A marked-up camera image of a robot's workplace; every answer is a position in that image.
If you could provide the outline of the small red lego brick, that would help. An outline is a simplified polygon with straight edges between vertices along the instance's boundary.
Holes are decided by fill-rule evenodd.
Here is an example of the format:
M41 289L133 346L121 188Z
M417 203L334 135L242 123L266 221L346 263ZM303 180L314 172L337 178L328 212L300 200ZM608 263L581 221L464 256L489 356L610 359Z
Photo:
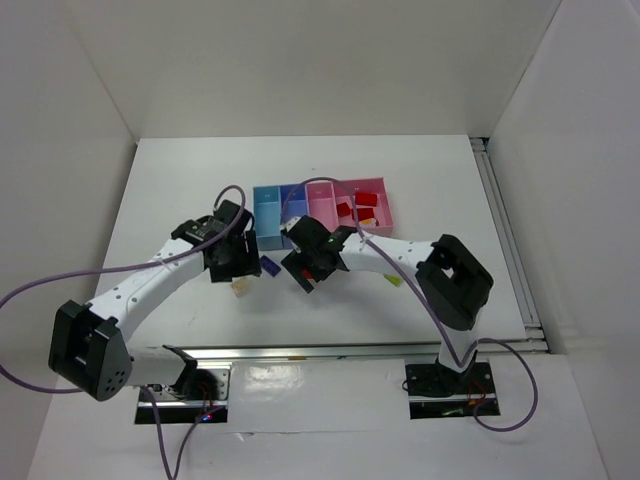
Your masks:
M341 202L336 205L336 211L339 218L344 218L352 215L352 208L347 202Z

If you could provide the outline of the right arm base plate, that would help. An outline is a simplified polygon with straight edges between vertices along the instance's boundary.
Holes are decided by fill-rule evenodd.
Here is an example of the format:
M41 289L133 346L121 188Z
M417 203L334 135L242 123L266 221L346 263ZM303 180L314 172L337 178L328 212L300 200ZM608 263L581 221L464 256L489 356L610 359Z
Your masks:
M449 375L436 363L405 366L401 388L408 395L412 420L499 416L493 372L488 362L476 362L461 377Z

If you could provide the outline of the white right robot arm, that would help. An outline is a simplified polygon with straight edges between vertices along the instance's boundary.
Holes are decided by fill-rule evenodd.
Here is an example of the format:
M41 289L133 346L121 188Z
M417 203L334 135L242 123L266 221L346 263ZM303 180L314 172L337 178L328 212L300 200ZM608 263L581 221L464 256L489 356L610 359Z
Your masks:
M491 274L455 236L434 242L375 235L359 227L329 231L309 216L280 227L293 250L282 266L310 293L334 272L370 272L402 279L441 337L434 371L417 394L445 398L464 389L477 357L476 322L494 286Z

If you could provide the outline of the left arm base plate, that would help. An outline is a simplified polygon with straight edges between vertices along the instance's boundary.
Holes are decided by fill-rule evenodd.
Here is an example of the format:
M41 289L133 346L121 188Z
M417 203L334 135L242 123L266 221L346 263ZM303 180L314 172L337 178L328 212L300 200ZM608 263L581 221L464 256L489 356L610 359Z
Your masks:
M187 425L203 415L204 424L228 421L228 395L231 380L230 363L205 363L197 371L187 393L172 387L152 384L148 388L158 409L162 425Z

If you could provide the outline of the yellow-green lego brick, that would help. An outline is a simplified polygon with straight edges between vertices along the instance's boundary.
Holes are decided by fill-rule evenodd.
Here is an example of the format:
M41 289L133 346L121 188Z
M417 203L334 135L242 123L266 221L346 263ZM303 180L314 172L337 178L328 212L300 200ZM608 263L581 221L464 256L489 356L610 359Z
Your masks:
M396 276L384 274L383 277L395 287L401 287L404 281Z

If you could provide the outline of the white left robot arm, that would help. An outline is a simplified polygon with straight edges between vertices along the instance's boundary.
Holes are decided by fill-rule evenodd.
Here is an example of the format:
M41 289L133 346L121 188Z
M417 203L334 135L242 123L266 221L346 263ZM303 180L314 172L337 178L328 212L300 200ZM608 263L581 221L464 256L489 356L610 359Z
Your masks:
M190 395L210 375L184 350L167 344L127 346L142 322L184 284L208 273L224 283L259 276L253 214L229 200L210 215L179 225L145 267L84 304L69 300L56 312L48 365L106 401L126 386L162 385Z

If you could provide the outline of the red flower lego piece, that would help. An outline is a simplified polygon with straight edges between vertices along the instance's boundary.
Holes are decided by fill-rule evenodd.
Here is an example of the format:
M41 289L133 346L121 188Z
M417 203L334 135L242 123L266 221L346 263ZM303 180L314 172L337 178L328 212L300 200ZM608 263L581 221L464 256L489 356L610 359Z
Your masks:
M375 217L375 210L372 207L363 207L356 210L358 216L358 223L360 225L378 225L378 220Z

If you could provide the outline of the dark blue lego brick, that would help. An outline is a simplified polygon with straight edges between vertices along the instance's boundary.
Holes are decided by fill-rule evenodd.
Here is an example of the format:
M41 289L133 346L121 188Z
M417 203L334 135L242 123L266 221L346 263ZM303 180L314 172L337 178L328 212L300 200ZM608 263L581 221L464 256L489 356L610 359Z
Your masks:
M281 272L281 267L266 255L260 257L260 265L271 277L276 277Z

